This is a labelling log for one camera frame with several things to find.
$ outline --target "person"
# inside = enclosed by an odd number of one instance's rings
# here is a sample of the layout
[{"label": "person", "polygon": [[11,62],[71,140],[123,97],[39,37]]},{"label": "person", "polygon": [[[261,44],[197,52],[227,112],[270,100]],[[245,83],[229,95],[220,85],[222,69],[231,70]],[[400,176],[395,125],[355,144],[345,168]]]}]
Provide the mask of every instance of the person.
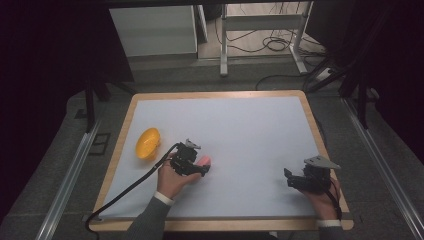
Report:
[{"label": "person", "polygon": [[[124,233],[124,240],[160,240],[163,237],[165,219],[174,203],[173,198],[184,188],[186,184],[198,181],[200,173],[188,176],[178,175],[166,160],[158,170],[157,191],[151,198],[143,213],[141,213]],[[330,192],[333,196],[340,196],[340,183],[333,182]],[[330,198],[325,194],[317,195],[310,192],[302,192],[311,202],[319,220],[320,240],[344,240],[346,239],[340,221]]]}]

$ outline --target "yellow bowl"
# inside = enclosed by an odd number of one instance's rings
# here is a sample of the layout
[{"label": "yellow bowl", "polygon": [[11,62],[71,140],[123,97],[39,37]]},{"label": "yellow bowl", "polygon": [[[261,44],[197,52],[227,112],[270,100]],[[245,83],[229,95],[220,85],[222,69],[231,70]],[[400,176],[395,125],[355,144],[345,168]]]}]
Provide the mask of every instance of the yellow bowl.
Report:
[{"label": "yellow bowl", "polygon": [[153,161],[156,159],[156,149],[160,145],[160,134],[156,128],[149,128],[141,134],[135,146],[138,158]]}]

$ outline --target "white metal stand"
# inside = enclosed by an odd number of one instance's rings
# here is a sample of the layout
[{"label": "white metal stand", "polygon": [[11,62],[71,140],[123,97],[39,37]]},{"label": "white metal stand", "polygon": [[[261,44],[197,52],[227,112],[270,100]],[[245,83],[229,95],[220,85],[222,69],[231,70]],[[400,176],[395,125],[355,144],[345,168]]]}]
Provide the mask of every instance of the white metal stand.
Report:
[{"label": "white metal stand", "polygon": [[290,15],[251,15],[251,16],[227,16],[226,4],[222,5],[222,45],[221,45],[221,69],[222,77],[228,75],[227,55],[227,31],[249,30],[298,30],[293,44],[289,46],[290,52],[301,74],[306,73],[306,67],[299,55],[299,44],[305,31],[306,22],[312,2],[307,5],[302,14]]}]

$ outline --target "desk leg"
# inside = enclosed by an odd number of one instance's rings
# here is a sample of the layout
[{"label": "desk leg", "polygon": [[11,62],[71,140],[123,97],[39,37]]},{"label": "desk leg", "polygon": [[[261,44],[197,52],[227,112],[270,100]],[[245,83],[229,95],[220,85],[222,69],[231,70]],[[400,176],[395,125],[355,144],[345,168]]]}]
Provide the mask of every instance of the desk leg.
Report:
[{"label": "desk leg", "polygon": [[220,73],[221,77],[226,77],[228,75],[228,59],[227,59],[227,26],[226,20],[227,18],[227,5],[222,4],[222,34],[221,34],[221,68]]},{"label": "desk leg", "polygon": [[306,70],[305,64],[302,61],[302,58],[299,54],[299,45],[300,41],[302,40],[303,32],[305,31],[306,22],[308,21],[309,17],[309,10],[311,9],[312,2],[308,2],[305,10],[302,13],[302,18],[299,23],[299,28],[297,30],[296,37],[294,39],[294,43],[290,45],[290,51],[293,55],[294,61],[296,62],[296,66],[299,69],[300,74],[307,73],[308,70]]}]

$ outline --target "person's left hand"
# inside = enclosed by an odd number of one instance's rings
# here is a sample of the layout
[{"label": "person's left hand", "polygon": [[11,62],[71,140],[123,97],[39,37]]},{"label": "person's left hand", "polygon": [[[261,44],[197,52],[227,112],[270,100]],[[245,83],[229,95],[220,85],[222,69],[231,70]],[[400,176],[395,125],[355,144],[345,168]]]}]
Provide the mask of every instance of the person's left hand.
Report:
[{"label": "person's left hand", "polygon": [[157,191],[169,199],[173,199],[183,187],[191,182],[195,182],[202,177],[200,173],[181,176],[174,171],[170,165],[170,160],[166,160],[158,170]]}]

